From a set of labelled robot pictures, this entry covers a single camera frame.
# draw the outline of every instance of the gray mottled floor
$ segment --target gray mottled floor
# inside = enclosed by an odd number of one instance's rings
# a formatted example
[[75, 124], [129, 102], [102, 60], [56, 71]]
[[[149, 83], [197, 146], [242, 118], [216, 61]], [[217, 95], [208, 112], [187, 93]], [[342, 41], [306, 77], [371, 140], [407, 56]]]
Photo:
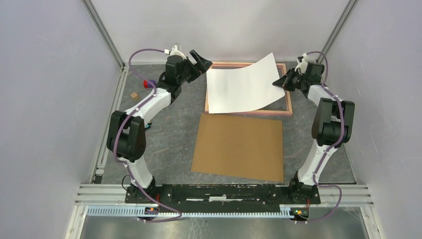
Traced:
[[[139, 65], [135, 68], [141, 75], [156, 80], [164, 71], [164, 65]], [[132, 92], [137, 92], [143, 98], [150, 90], [144, 89], [142, 80], [130, 73], [121, 100], [121, 111], [137, 103], [130, 97]], [[190, 84], [185, 83], [176, 101], [152, 120], [152, 128], [146, 132], [147, 148], [144, 155], [157, 183], [268, 183], [261, 180], [191, 172], [199, 119], [204, 112], [205, 92], [205, 76]], [[283, 121], [284, 175], [287, 183], [303, 165], [311, 149], [311, 127], [317, 110], [316, 106], [299, 91], [292, 92], [291, 99], [293, 116], [259, 116]], [[285, 103], [277, 101], [266, 108], [285, 109]], [[102, 183], [118, 184], [126, 174], [125, 168], [115, 163], [108, 154]], [[331, 157], [321, 174], [320, 182], [354, 182], [344, 147]]]

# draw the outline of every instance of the metal corner post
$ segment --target metal corner post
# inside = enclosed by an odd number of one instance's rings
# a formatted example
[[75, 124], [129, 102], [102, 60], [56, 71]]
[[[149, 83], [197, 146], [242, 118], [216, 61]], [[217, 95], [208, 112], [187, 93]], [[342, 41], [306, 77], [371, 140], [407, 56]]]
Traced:
[[117, 51], [117, 48], [115, 44], [113, 43], [110, 35], [107, 32], [106, 27], [103, 24], [103, 21], [101, 21], [100, 16], [98, 15], [97, 10], [94, 7], [94, 4], [91, 0], [82, 0], [84, 3], [88, 13], [90, 14], [92, 20], [94, 21], [98, 31], [100, 32], [101, 36], [103, 37], [105, 43], [107, 44], [108, 48], [110, 49], [111, 53], [113, 54], [113, 57], [115, 58], [118, 65], [123, 68], [125, 66], [125, 63], [120, 56], [119, 52]]
[[[328, 53], [329, 49], [331, 48], [332, 44], [334, 43], [335, 39], [340, 33], [340, 30], [343, 28], [344, 23], [346, 22], [347, 18], [349, 17], [350, 13], [352, 12], [357, 2], [358, 0], [349, 0], [347, 2], [346, 7], [341, 13], [340, 18], [335, 24], [334, 29], [332, 30], [330, 36], [328, 37], [327, 42], [325, 43], [324, 47], [321, 50], [322, 53], [324, 54]], [[322, 60], [323, 60], [323, 57], [320, 55], [316, 61], [321, 62]]]

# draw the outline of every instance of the small wooden block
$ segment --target small wooden block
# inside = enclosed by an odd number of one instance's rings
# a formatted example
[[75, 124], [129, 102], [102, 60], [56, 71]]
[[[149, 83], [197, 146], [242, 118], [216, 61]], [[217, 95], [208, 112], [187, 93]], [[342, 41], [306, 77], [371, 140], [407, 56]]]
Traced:
[[132, 97], [132, 99], [134, 99], [135, 101], [139, 101], [141, 99], [141, 97], [136, 92], [130, 94], [130, 97]]

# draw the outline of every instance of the metal frame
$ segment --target metal frame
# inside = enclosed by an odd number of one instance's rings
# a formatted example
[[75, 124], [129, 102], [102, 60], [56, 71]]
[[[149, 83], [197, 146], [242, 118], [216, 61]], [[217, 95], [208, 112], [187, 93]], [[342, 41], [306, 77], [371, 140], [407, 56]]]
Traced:
[[[377, 223], [374, 203], [366, 185], [340, 185], [343, 197], [339, 207], [359, 207], [370, 239], [382, 239], [383, 235]], [[321, 204], [311, 207], [333, 207], [339, 196], [337, 189], [319, 188]], [[156, 207], [156, 204], [127, 204], [124, 202], [126, 191], [121, 185], [82, 184], [71, 221], [66, 233], [66, 239], [78, 239], [81, 236], [86, 216], [144, 216], [146, 207]], [[287, 218], [286, 210], [300, 208], [305, 205], [280, 205], [280, 213], [255, 214], [187, 214], [185, 217], [244, 217], [244, 218]], [[158, 217], [173, 217], [172, 213], [161, 213]]]
[[[346, 22], [347, 18], [349, 17], [350, 13], [352, 12], [353, 8], [355, 7], [358, 0], [349, 0], [344, 8], [343, 12], [340, 15], [337, 23], [334, 26], [330, 36], [328, 37], [327, 42], [325, 43], [324, 47], [322, 48], [322, 53], [327, 54], [329, 49], [331, 48], [332, 44], [334, 43], [335, 39], [337, 38], [340, 30], [343, 28], [344, 23]], [[316, 62], [321, 62], [323, 57], [320, 55]]]
[[88, 206], [74, 206], [65, 239], [79, 239], [87, 216]]
[[101, 21], [100, 16], [98, 15], [97, 10], [94, 7], [94, 4], [91, 0], [82, 0], [84, 3], [88, 13], [90, 14], [93, 22], [95, 23], [98, 31], [100, 32], [101, 36], [104, 39], [104, 42], [107, 44], [108, 48], [110, 49], [111, 53], [113, 54], [113, 57], [115, 58], [116, 62], [120, 67], [124, 67], [125, 63], [120, 56], [115, 44], [113, 43], [113, 40], [111, 39], [110, 35], [107, 32], [106, 27], [104, 26], [103, 21]]
[[[117, 82], [116, 92], [114, 94], [113, 102], [111, 104], [110, 112], [108, 115], [111, 115], [115, 110], [120, 108], [121, 98], [123, 96], [124, 86], [126, 84], [127, 75], [129, 73], [129, 67], [126, 66], [123, 68], [123, 71]], [[108, 135], [108, 125], [110, 124], [110, 117], [108, 117], [107, 123], [105, 125], [104, 134], [101, 139], [100, 147], [96, 153], [97, 163], [93, 168], [93, 176], [91, 179], [92, 183], [101, 183], [104, 174], [104, 168], [106, 166], [107, 157], [109, 150], [106, 147], [107, 135]]]
[[365, 222], [366, 231], [368, 232], [369, 239], [382, 239], [384, 238], [381, 233], [379, 223], [377, 222], [377, 214], [375, 208], [360, 208], [363, 221]]

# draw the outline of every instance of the brown cardboard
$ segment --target brown cardboard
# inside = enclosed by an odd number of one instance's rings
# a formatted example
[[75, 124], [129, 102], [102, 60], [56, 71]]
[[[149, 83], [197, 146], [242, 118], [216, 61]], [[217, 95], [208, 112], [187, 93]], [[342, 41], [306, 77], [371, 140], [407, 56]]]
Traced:
[[282, 122], [201, 114], [192, 171], [284, 182]]

